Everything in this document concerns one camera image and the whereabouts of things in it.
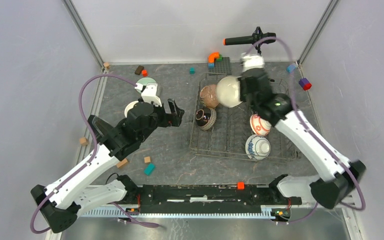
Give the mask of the dark brown patterned bowl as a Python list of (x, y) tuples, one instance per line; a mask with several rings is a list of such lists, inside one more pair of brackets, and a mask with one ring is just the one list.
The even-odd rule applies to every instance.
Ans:
[(214, 108), (203, 107), (195, 113), (195, 123), (203, 131), (210, 130), (216, 123), (216, 120), (217, 112)]

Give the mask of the green block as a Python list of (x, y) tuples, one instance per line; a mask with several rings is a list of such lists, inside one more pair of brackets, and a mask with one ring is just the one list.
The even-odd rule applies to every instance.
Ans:
[(215, 58), (215, 61), (216, 62), (221, 62), (223, 60), (223, 56), (221, 54), (219, 54), (216, 58)]

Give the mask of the light blue block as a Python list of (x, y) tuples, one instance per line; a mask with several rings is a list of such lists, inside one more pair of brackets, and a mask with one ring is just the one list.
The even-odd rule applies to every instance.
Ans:
[(286, 70), (288, 73), (292, 73), (297, 67), (298, 65), (296, 63), (292, 63), (286, 68)]

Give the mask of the teal and white bowl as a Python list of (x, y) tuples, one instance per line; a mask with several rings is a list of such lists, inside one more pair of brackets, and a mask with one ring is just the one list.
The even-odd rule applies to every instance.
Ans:
[(240, 81), (236, 76), (226, 76), (216, 85), (215, 94), (218, 102), (227, 108), (234, 108), (242, 103), (240, 99)]

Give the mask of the mint green flower bowl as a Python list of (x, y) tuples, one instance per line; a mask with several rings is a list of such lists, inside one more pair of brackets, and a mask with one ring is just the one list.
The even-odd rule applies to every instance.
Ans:
[(142, 77), (137, 82), (137, 85), (142, 85), (142, 88), (135, 88), (135, 90), (138, 92), (138, 94), (141, 94), (143, 91), (143, 87), (146, 87), (147, 85), (151, 84), (156, 88), (156, 95), (159, 97), (161, 94), (161, 86), (151, 77)]

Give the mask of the grey building block baseplate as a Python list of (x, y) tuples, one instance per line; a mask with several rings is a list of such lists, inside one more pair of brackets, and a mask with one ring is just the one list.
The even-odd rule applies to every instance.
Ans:
[(208, 64), (208, 72), (211, 74), (232, 75), (230, 57), (223, 57), (221, 61)]

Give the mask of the red and white bowl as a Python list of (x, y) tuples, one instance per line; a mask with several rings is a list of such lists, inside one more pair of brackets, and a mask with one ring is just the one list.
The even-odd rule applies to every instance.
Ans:
[(272, 125), (258, 114), (250, 116), (249, 124), (253, 133), (260, 136), (267, 136), (272, 128)]

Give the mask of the tan wooden brick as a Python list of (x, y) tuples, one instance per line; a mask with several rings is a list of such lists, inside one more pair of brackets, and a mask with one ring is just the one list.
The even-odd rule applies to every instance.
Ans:
[(117, 164), (116, 164), (116, 167), (121, 169), (123, 167), (125, 167), (127, 164), (129, 163), (128, 159), (123, 159), (122, 161), (119, 161)]

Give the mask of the orange bowl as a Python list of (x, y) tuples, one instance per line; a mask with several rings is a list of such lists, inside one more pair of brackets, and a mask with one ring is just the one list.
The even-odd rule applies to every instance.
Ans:
[(137, 104), (139, 101), (138, 100), (135, 100), (135, 101), (132, 101), (130, 102), (124, 109), (124, 116), (125, 118), (128, 117), (128, 112), (135, 106), (135, 104)]

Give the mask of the small teal cube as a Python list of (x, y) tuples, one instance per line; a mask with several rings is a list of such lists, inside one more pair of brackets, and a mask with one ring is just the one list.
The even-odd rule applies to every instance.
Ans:
[(190, 74), (194, 74), (196, 71), (195, 71), (195, 68), (194, 67), (191, 67), (190, 69), (189, 69), (189, 73)]

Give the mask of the red orange small block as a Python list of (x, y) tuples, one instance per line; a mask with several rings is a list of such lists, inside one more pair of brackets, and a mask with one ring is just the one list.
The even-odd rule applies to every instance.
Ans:
[(148, 71), (147, 70), (143, 70), (141, 73), (142, 73), (143, 77), (147, 77), (148, 76)]

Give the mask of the brown block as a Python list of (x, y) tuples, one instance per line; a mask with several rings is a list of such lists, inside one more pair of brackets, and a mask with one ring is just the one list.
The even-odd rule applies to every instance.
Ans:
[(139, 65), (136, 70), (134, 71), (134, 74), (135, 75), (141, 75), (142, 74), (142, 71), (145, 69), (145, 67), (143, 65)]

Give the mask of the blue floral white bowl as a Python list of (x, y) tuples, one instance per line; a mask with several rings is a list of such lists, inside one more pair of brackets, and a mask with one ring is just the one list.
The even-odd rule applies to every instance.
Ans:
[(263, 160), (271, 153), (270, 142), (261, 135), (251, 135), (245, 143), (245, 153), (250, 160)]

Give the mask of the pink speckled bowl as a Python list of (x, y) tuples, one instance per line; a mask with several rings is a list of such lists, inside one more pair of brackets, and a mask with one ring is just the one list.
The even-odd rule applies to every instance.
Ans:
[(215, 109), (219, 105), (219, 101), (216, 96), (216, 87), (216, 84), (210, 84), (201, 89), (199, 98), (204, 106)]

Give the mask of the black microphone tripod stand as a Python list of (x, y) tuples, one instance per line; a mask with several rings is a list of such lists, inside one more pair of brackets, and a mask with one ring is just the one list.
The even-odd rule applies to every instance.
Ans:
[[(262, 32), (262, 29), (259, 26), (257, 26), (255, 31), (252, 34), (254, 33), (257, 34), (257, 33), (264, 33), (264, 32)], [(263, 44), (268, 45), (268, 44), (274, 43), (275, 41), (276, 41), (276, 37), (265, 37), (265, 38), (262, 38), (261, 40), (258, 40), (255, 44), (252, 44), (252, 46), (257, 51), (257, 54), (262, 56), (261, 46)]]

